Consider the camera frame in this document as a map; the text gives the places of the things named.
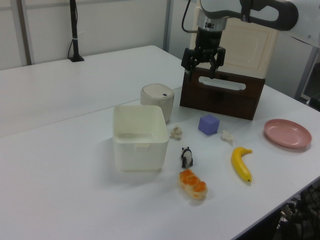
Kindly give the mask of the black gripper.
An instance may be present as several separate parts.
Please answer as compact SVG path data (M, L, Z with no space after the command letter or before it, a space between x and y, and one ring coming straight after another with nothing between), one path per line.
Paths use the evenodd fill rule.
M218 68L224 65L226 50L220 46L222 33L200 27L197 29L195 48L185 48L181 62L189 81L192 80L193 71L199 63L210 63L210 79L213 79Z

